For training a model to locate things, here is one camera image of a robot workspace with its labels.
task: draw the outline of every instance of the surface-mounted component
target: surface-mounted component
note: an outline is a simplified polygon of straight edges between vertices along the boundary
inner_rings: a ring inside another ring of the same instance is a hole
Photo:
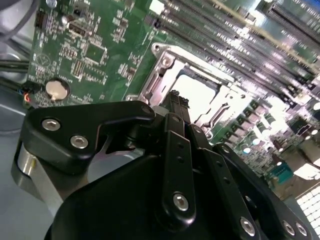
[[[289,127],[295,134],[300,136],[308,131],[312,126],[307,123],[306,120],[299,116],[296,121],[289,125]]]
[[[232,143],[236,143],[240,139],[239,136],[230,131],[226,133],[225,138]]]
[[[52,101],[64,100],[70,94],[70,87],[62,79],[53,78],[45,84],[45,91]]]
[[[260,119],[260,117],[258,115],[256,115],[254,112],[251,112],[250,110],[245,110],[244,115],[252,123],[255,123],[256,121],[258,121]]]
[[[258,122],[256,126],[263,136],[267,136],[270,133],[270,131],[266,128],[266,126],[262,122]]]
[[[277,127],[277,121],[276,119],[271,115],[271,114],[266,114],[264,116],[265,120],[268,122],[268,124],[270,124],[270,126],[272,128],[276,128]]]
[[[87,17],[89,11],[89,5],[84,1],[75,1],[73,6],[73,15],[76,18],[84,18]]]
[[[98,46],[96,44],[93,44],[92,42],[88,43],[85,52],[85,59],[96,65],[102,65],[106,57],[107,49],[105,47]]]
[[[43,10],[38,10],[35,15],[34,26],[36,28],[45,30],[48,22],[48,14]]]
[[[248,130],[249,128],[252,128],[254,126],[253,123],[247,121],[244,117],[240,116],[240,117],[238,117],[237,120],[238,120],[239,125],[245,130]]]
[[[257,137],[257,135],[254,132],[249,133],[249,139],[252,145],[258,145],[261,142],[261,140]]]
[[[278,140],[273,140],[272,141],[274,147],[279,151],[279,153],[284,151],[283,146],[280,144],[280,142]]]
[[[241,143],[240,148],[244,154],[249,154],[251,152],[251,148],[247,143]]]
[[[272,153],[272,161],[276,166],[280,166],[283,163],[283,160],[274,153]]]
[[[237,126],[237,125],[234,125],[232,126],[231,128],[233,130],[233,133],[240,136],[240,137],[243,137],[245,134],[246,134],[246,130],[244,130],[242,127],[240,126]]]

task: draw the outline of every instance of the cable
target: cable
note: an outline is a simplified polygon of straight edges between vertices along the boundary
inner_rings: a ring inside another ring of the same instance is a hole
[[[0,76],[0,86],[3,86],[7,89],[11,89],[15,92],[19,91],[19,89],[21,88],[21,84],[11,81],[5,77]]]
[[[13,39],[9,39],[8,41],[5,42],[10,48],[12,48],[14,51],[17,53],[21,54],[24,56],[26,59],[30,58],[30,52],[28,49],[24,46],[22,46],[20,43],[16,42]]]
[[[8,67],[8,68],[13,68],[13,67],[23,67],[23,68],[28,68],[29,66],[29,61],[19,61],[19,60],[1,60],[0,59],[0,66],[2,67]]]
[[[22,29],[22,27],[26,25],[26,23],[29,21],[33,13],[37,10],[39,4],[40,0],[33,0],[30,8],[23,16],[23,18],[20,20],[20,22],[12,30],[0,34],[0,42],[6,42],[9,39],[11,39],[14,35],[16,35],[20,31],[20,29]]]
[[[28,69],[27,68],[18,68],[18,67],[0,66],[0,72],[26,74],[28,72]]]
[[[13,4],[16,4],[19,1],[20,0],[1,0],[1,2],[0,2],[0,11],[11,7]]]
[[[13,135],[20,133],[21,128],[12,129],[12,130],[0,130],[0,136]]]

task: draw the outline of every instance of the screw hole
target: screw hole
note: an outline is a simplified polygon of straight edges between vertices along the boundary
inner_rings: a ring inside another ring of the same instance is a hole
[[[230,184],[230,181],[228,178],[224,177],[223,180],[225,181],[226,184]]]
[[[178,156],[176,159],[178,159],[178,162],[181,164],[183,164],[185,162],[185,160],[180,156]]]

